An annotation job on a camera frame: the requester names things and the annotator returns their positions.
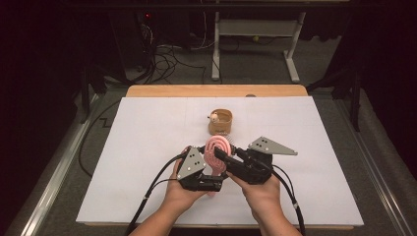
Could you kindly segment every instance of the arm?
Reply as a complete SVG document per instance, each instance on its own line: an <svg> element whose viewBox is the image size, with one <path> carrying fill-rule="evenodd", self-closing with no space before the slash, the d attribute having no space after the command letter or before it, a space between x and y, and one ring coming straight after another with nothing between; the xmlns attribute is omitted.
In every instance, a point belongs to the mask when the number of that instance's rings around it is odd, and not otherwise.
<svg viewBox="0 0 417 236"><path fill-rule="evenodd" d="M252 209L252 216L258 221L263 236L301 235L285 217L280 204L280 183L271 176L263 185L249 185L227 173L242 187L242 192Z"/></svg>
<svg viewBox="0 0 417 236"><path fill-rule="evenodd" d="M175 162L170 179L176 179L177 168L181 160ZM165 198L159 209L140 224L130 236L166 236L177 218L189 209L193 203L207 192L189 191L181 187L177 180L168 182Z"/></svg>

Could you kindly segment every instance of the brown container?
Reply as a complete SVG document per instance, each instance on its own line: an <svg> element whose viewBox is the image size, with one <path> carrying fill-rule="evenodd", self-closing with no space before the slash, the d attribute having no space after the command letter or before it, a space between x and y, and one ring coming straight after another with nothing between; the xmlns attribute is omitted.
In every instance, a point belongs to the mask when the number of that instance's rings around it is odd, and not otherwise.
<svg viewBox="0 0 417 236"><path fill-rule="evenodd" d="M211 114L217 113L218 120L208 123L208 131L211 135L228 135L232 129L233 115L226 109L215 109Z"/></svg>

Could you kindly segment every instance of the dark background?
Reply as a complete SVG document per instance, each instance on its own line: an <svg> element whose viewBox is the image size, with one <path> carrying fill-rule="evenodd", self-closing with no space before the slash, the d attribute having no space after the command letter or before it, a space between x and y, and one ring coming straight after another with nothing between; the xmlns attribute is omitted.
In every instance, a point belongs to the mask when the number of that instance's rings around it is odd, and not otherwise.
<svg viewBox="0 0 417 236"><path fill-rule="evenodd" d="M147 64L133 20L138 15L75 16L57 3L20 0L2 1L0 5L0 234L22 207L74 121L77 107L73 100L81 90L82 72L88 68L96 72L97 78L110 75L123 81L124 67ZM393 6L388 11L357 15L350 25L348 13L307 14L300 38L309 40L318 35L327 40L343 35L328 74L351 60L359 62L362 87L397 151L416 176L417 36L413 24L417 21L406 2L395 2ZM278 18L292 15L281 14ZM187 46L190 31L198 36L204 33L201 14L153 16L152 24L159 33L178 44ZM234 13L228 16L246 17ZM252 17L275 15L252 13ZM213 29L212 22L213 13L208 13L209 29Z"/></svg>

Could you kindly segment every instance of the white board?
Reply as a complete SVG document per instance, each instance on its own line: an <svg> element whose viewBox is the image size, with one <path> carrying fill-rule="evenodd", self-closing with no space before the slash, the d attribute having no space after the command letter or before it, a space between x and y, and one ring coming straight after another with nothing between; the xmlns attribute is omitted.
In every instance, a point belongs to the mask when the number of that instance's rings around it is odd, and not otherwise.
<svg viewBox="0 0 417 236"><path fill-rule="evenodd" d="M230 136L235 146L246 148L265 136L298 151L296 156L274 155L273 163L290 176L306 225L363 225L310 96L123 98L77 221L129 223L162 166L186 146L206 143L208 115L217 108L233 113ZM169 178L172 168L160 180ZM138 222L159 207L165 188L166 182L153 190ZM298 224L283 187L281 203L289 221ZM241 189L226 179L219 193L199 199L176 224L254 225L256 221Z"/></svg>

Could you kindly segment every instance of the person's left hand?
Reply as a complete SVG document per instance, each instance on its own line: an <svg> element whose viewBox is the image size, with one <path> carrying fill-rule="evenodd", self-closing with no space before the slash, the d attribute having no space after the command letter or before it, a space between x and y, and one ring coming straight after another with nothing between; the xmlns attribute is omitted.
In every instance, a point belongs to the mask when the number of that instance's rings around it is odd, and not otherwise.
<svg viewBox="0 0 417 236"><path fill-rule="evenodd" d="M175 162L174 170L170 179L177 179L177 169L182 160L178 159ZM193 203L201 196L205 195L206 191L190 191L185 190L177 180L170 180L166 188L165 198L161 207L169 209L171 213L178 217L184 211L189 209Z"/></svg>

